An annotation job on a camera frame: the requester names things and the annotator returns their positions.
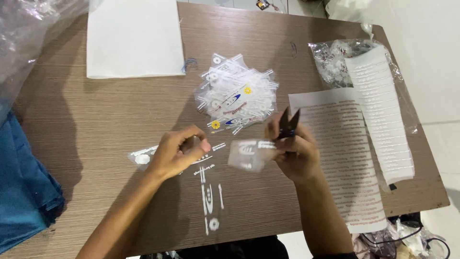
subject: pile of transfer labels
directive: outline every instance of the pile of transfer labels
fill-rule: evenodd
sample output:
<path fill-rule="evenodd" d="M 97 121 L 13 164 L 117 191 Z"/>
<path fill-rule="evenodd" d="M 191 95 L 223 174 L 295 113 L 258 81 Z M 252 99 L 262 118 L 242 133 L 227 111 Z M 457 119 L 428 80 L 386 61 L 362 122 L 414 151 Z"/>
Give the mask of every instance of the pile of transfer labels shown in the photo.
<path fill-rule="evenodd" d="M 211 134 L 241 129 L 262 122 L 276 111 L 276 90 L 272 69 L 249 69 L 243 55 L 227 59 L 214 54 L 209 71 L 201 74 L 203 83 L 194 90 L 196 107 L 207 113 Z"/>

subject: white paper sheet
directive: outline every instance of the white paper sheet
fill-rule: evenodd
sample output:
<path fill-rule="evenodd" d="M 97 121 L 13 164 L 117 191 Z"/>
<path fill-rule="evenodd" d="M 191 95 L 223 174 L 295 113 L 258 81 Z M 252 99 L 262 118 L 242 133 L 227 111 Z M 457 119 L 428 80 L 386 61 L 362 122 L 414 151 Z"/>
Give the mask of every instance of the white paper sheet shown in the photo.
<path fill-rule="evenodd" d="M 414 163 L 383 46 L 345 63 L 386 183 L 412 179 Z"/>
<path fill-rule="evenodd" d="M 88 78 L 184 75 L 176 0 L 91 0 Z"/>
<path fill-rule="evenodd" d="M 353 88 L 290 94 L 292 113 L 318 141 L 321 168 L 351 233 L 386 227 L 368 138 Z"/>

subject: wooden table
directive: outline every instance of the wooden table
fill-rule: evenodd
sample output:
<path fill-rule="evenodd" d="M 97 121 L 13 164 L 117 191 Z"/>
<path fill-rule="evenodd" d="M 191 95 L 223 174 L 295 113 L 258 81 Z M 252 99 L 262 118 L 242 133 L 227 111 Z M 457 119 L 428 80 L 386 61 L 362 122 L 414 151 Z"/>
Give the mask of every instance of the wooden table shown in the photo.
<path fill-rule="evenodd" d="M 281 84 L 278 107 L 284 108 L 288 94 L 321 89 L 307 43 L 368 37 L 356 23 L 189 3 L 178 7 L 184 56 L 198 63 L 184 77 L 86 78 L 87 16 L 43 50 L 16 111 L 33 153 L 62 184 L 68 204 L 55 225 L 2 258 L 74 258 L 112 203 L 135 186 L 139 173 L 127 153 L 155 145 L 166 131 L 193 123 L 204 128 L 206 116 L 196 111 L 192 90 L 213 53 L 242 53 L 249 67 L 272 68 Z M 381 27 L 375 26 L 374 34 L 390 47 Z M 291 42 L 297 46 L 295 58 Z M 262 132 L 263 125 L 256 124 L 237 137 Z M 229 132 L 210 136 L 215 144 L 232 139 Z M 420 125 L 408 141 L 415 178 L 382 193 L 387 216 L 449 205 Z M 155 195 L 132 255 L 301 230 L 293 184 L 273 162 L 256 174 L 227 167 L 227 157 L 215 160 L 228 212 L 220 234 L 206 237 L 200 180 L 186 171 Z"/>

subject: person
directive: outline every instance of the person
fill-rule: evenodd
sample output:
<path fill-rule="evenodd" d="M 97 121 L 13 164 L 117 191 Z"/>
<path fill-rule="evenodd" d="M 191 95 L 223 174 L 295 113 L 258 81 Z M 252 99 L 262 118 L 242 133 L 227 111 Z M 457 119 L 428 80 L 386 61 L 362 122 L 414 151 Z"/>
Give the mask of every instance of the person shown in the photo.
<path fill-rule="evenodd" d="M 321 156 L 315 139 L 308 130 L 299 125 L 294 137 L 276 140 L 280 118 L 281 114 L 274 115 L 265 128 L 265 137 L 276 141 L 278 154 L 274 160 L 294 183 L 302 229 L 311 254 L 314 259 L 356 259 L 350 233 L 334 203 L 328 182 L 321 170 Z M 200 144 L 183 153 L 180 150 L 181 145 L 193 136 L 200 138 Z M 120 206 L 107 213 L 81 248 L 76 259 L 125 258 L 146 207 L 161 184 L 185 170 L 210 149 L 205 133 L 195 125 L 181 131 L 166 133 L 137 188 Z M 264 240 L 272 239 L 265 238 L 249 244 L 271 249 L 270 253 L 273 256 L 270 258 L 288 257 L 282 244 L 281 246 L 260 245 Z M 258 253 L 261 255 L 261 248 L 258 249 Z M 196 253 L 190 254 L 194 254 L 195 258 L 213 258 L 206 255 L 197 256 Z M 267 256 L 256 256 L 256 258 L 267 258 Z"/>

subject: blue fabric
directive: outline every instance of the blue fabric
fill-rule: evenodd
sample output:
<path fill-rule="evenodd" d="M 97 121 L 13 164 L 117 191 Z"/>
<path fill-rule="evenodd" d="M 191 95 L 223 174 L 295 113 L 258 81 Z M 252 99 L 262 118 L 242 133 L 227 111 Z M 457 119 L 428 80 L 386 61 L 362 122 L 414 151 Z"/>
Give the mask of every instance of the blue fabric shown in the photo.
<path fill-rule="evenodd" d="M 0 128 L 0 254 L 55 223 L 64 202 L 10 112 Z"/>

